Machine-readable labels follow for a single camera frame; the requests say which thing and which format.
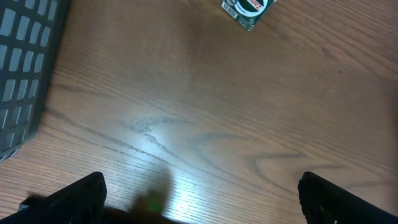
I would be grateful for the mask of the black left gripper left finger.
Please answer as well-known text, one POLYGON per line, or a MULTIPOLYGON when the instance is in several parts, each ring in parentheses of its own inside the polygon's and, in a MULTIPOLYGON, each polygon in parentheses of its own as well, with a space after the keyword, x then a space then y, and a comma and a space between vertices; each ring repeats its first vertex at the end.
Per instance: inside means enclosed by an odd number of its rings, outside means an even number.
POLYGON ((100 223, 106 194, 103 174, 93 172, 52 195, 27 197, 1 224, 100 223))

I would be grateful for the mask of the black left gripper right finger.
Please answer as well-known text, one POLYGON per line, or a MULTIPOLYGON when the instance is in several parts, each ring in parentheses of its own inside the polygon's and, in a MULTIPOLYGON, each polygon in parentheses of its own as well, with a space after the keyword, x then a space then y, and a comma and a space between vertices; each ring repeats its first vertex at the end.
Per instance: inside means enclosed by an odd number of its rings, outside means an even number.
POLYGON ((308 224, 397 223, 397 217, 306 171, 298 183, 299 201, 308 224))

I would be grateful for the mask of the round green tape measure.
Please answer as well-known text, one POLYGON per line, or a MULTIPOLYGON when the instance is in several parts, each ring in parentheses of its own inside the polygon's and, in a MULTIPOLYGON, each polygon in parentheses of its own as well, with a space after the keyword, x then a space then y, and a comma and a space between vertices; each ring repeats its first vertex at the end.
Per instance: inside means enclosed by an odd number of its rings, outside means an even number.
POLYGON ((221 8, 246 30, 251 31, 277 0, 222 0, 221 8))

